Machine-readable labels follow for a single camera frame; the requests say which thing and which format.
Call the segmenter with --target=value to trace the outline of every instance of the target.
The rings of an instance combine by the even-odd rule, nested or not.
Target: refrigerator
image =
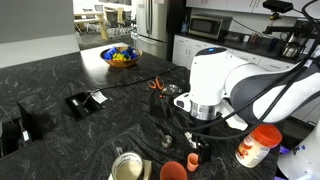
[[[174,35],[181,31],[184,17],[190,17],[186,0],[137,0],[136,48],[172,61]]]

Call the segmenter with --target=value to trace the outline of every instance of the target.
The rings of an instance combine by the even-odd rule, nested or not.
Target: kitchen counter
[[[192,148],[174,125],[187,125],[188,113],[176,109],[172,119],[149,113],[151,90],[146,80],[161,75],[167,84],[189,90],[190,71],[144,53],[132,68],[112,68],[99,54],[110,46],[81,53],[0,69],[1,122],[20,116],[19,102],[40,127],[43,140],[0,159],[4,179],[108,179],[115,158],[134,151],[152,161],[151,179],[159,179],[162,165],[178,161],[186,166]],[[79,92],[102,90],[108,99],[103,109],[77,121],[65,98]],[[164,149],[153,128],[157,122],[173,145]],[[238,131],[224,124],[212,127],[212,134],[227,136]],[[189,179],[274,179],[279,147],[272,149],[255,168],[245,168],[235,158],[242,138],[211,141],[211,162],[189,173]]]
[[[214,40],[209,38],[203,38],[200,36],[195,36],[192,34],[176,34],[176,35],[192,38],[195,40],[208,42],[212,44],[217,44],[220,46],[225,46],[227,48],[232,48],[235,50],[244,51],[244,52],[260,55],[267,58],[272,58],[272,59],[283,61],[283,62],[289,62],[293,64],[296,64],[298,62],[298,59],[305,56],[304,54],[301,53],[299,58],[297,59],[289,59],[289,58],[281,57],[279,54],[281,52],[281,48],[285,43],[282,40],[279,40],[273,48],[270,48],[269,46],[272,40],[268,38],[262,38],[260,43],[258,43],[257,45],[250,45],[249,42],[245,43],[242,41],[231,40],[231,39]]]

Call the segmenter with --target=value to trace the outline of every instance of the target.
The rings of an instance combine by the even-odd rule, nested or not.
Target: orange cup
[[[184,167],[175,161],[165,163],[160,171],[161,180],[187,180],[187,172]]]
[[[198,164],[198,160],[199,160],[199,156],[196,153],[190,153],[188,155],[188,170],[193,172],[197,169],[197,167],[199,166]]]

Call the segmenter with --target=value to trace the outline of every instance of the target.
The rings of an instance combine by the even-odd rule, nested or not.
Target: microwave
[[[190,17],[189,34],[219,39],[229,32],[232,17],[208,14],[192,14]]]

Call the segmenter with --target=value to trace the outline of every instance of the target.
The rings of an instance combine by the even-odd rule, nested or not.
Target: scissors
[[[162,90],[164,88],[164,81],[162,80],[162,78],[160,76],[156,76],[155,81],[153,81],[153,80],[148,81],[148,86],[151,89],[154,89],[154,90],[157,89],[160,92],[159,97],[164,98],[164,96],[162,95]]]

